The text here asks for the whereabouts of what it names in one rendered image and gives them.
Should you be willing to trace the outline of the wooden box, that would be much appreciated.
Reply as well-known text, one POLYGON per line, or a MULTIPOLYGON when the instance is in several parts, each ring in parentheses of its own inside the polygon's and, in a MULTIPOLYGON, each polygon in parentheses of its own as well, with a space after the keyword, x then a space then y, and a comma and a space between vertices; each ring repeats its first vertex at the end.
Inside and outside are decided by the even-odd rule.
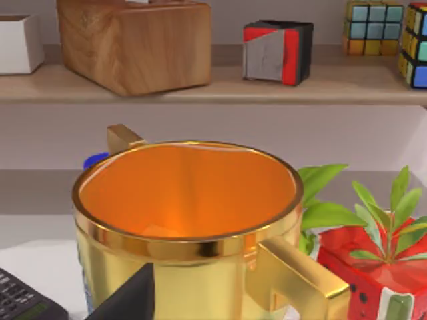
POLYGON ((63 63, 124 96, 209 85, 211 7, 193 0, 57 0, 63 63))

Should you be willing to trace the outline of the blue bottle cap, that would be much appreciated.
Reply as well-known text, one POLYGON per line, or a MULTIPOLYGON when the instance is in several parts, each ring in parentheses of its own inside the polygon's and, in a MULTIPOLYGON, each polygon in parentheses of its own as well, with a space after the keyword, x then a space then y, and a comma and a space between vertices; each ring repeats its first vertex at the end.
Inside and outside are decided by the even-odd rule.
POLYGON ((97 154, 91 155, 90 157, 88 157, 83 162, 83 170, 90 168, 91 166, 97 164, 98 162, 100 162, 100 161, 102 161, 108 157, 109 157, 108 152, 102 152, 102 153, 97 153, 97 154))

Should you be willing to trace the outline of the black calculator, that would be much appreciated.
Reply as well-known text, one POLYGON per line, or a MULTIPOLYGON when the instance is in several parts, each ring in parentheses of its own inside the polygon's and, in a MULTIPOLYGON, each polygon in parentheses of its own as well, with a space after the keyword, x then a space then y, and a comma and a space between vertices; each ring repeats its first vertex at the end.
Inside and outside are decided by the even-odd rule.
POLYGON ((0 268, 0 320, 69 320, 50 298, 0 268))

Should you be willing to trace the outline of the gold trophy cup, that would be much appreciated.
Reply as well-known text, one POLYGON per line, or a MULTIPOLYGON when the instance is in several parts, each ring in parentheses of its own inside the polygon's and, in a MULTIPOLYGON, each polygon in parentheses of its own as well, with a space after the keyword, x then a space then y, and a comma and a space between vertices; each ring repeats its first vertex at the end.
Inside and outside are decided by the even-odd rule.
POLYGON ((147 143, 107 128, 109 157, 73 186, 91 312, 146 263, 154 320, 347 320, 350 288, 298 248, 304 186, 243 145, 147 143))

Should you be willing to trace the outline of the black-edged puzzle cube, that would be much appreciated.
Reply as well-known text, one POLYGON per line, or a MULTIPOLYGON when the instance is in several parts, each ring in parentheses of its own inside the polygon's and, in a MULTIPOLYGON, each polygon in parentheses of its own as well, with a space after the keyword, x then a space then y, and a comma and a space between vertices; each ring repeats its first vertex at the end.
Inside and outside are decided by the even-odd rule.
POLYGON ((412 2, 406 8, 398 70, 414 89, 427 90, 427 2, 412 2))

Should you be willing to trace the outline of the white box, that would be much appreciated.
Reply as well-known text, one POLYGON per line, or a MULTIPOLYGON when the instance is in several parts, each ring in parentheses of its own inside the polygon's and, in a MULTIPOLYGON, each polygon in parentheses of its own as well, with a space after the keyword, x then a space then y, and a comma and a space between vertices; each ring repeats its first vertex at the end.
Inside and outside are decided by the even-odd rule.
POLYGON ((38 16, 0 15, 0 75, 31 74, 44 59, 38 16))

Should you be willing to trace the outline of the yellow-edged puzzle cube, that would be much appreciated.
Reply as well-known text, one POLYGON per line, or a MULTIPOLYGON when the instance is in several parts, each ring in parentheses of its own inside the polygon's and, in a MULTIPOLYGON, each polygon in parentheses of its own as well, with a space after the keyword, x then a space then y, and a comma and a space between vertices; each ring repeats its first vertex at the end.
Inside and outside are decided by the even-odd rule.
POLYGON ((393 0, 347 0, 342 45, 349 56, 395 56, 404 6, 393 0))

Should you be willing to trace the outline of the green leafy plant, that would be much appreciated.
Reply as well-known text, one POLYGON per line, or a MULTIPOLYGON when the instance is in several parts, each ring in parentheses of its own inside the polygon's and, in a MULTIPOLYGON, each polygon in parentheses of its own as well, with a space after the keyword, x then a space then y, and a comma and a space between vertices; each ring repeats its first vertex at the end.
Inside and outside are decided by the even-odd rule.
POLYGON ((339 204, 322 202, 316 195, 347 166, 330 164, 298 169, 306 194, 303 198, 303 217, 300 231, 300 250, 312 258, 317 257, 320 236, 314 229, 359 226, 379 250, 374 254, 366 249, 355 249, 350 256, 369 261, 427 261, 427 250, 403 257, 402 253, 415 248, 427 237, 427 216, 409 222, 421 198, 419 188, 409 189, 410 170, 403 167, 394 178, 390 190, 390 207, 379 207, 371 192, 355 181, 352 187, 361 200, 351 211, 339 204))

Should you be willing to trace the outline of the red watermelon plant pot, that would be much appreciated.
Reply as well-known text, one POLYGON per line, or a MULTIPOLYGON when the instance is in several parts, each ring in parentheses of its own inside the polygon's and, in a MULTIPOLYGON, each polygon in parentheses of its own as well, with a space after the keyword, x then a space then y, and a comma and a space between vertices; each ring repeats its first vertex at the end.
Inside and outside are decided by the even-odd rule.
POLYGON ((363 227, 321 232, 318 263, 350 286, 347 320, 427 320, 427 216, 408 218, 392 238, 393 261, 384 261, 387 235, 363 227))

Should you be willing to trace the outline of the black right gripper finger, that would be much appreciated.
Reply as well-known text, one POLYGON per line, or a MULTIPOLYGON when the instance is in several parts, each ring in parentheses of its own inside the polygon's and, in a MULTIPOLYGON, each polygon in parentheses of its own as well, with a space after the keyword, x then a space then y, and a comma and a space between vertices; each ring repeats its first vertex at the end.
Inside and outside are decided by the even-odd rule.
POLYGON ((85 320, 154 320, 155 282, 146 263, 85 320))

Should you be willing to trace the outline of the red grey black cube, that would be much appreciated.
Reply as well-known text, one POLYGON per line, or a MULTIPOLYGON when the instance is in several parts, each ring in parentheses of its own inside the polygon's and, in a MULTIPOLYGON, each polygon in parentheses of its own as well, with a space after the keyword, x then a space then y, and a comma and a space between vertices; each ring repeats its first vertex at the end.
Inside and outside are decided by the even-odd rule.
POLYGON ((314 24, 259 20, 242 32, 244 79, 298 86, 310 76, 314 24))

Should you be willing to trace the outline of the pale wooden shelf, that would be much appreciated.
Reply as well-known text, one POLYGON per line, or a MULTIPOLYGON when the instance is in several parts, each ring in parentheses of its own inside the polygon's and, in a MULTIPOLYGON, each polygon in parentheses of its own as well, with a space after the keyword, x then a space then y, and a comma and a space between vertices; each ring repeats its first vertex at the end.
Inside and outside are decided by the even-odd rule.
POLYGON ((124 98, 64 68, 58 45, 31 75, 0 76, 0 103, 161 103, 282 105, 419 105, 427 91, 409 88, 392 57, 347 57, 337 44, 317 44, 310 76, 297 87, 242 79, 242 48, 212 47, 211 84, 124 98))

